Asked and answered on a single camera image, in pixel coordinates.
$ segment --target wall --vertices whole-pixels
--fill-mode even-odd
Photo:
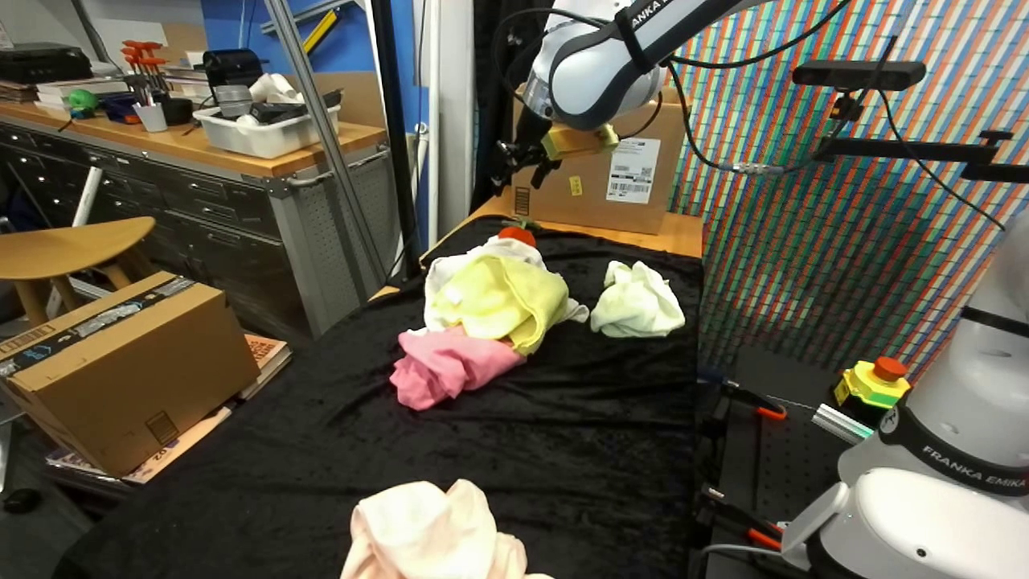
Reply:
[[[199,25],[199,0],[151,5],[151,0],[84,0],[105,51],[119,63],[126,40],[167,42],[159,24]],[[0,0],[0,25],[14,42],[68,42],[79,46],[89,57],[94,46],[79,30],[72,0]]]
[[[745,57],[807,30],[836,0],[766,5],[689,42],[704,63]],[[905,140],[973,142],[1013,128],[997,162],[1029,163],[1029,5],[851,5],[799,48],[736,71],[689,69],[693,137],[708,157],[804,163],[832,125],[830,89],[793,86],[811,57],[868,57],[898,33],[893,63],[926,63],[923,83],[892,94]],[[842,133],[892,140],[883,111]],[[1009,223],[1024,207],[1020,184],[973,184],[957,163],[932,163],[946,184]],[[947,200],[911,162],[836,157],[789,177],[736,177],[681,155],[673,207],[704,216],[708,291],[704,360],[729,371],[755,346],[842,367],[901,354],[926,367],[972,292],[997,229]]]

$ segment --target black fabric surface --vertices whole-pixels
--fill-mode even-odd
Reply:
[[[498,231],[479,219],[437,254]],[[611,257],[647,262],[689,326],[663,342],[611,342],[559,326],[491,385],[407,411],[390,371],[422,298],[365,306],[296,354],[151,490],[95,524],[57,577],[330,579],[351,510],[386,487],[471,480],[531,570],[556,579],[681,577],[691,541],[702,265],[540,231],[545,268],[596,306]]]

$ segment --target metal cabinet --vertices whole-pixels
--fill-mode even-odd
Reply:
[[[344,216],[344,231],[327,219],[341,193],[326,174],[252,179],[3,123],[0,162],[47,227],[72,227],[88,170],[101,167],[89,223],[153,216],[153,265],[223,287],[243,326],[287,342],[307,342],[351,314],[386,280],[400,246],[383,149],[348,157],[368,246],[355,234],[356,216]]]

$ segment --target white device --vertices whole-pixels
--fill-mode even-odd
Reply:
[[[526,76],[526,108],[593,128],[642,108],[656,65],[752,0],[556,0]],[[839,484],[783,524],[781,557],[839,577],[939,579],[1029,570],[1029,219],[1006,231],[947,352],[868,437]]]

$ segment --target stool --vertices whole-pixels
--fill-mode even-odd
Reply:
[[[60,309],[79,306],[68,278],[76,271],[101,271],[114,291],[153,268],[138,250],[151,234],[153,219],[119,219],[79,229],[38,229],[0,234],[0,280],[19,292],[29,326],[43,326],[47,291],[57,291]]]

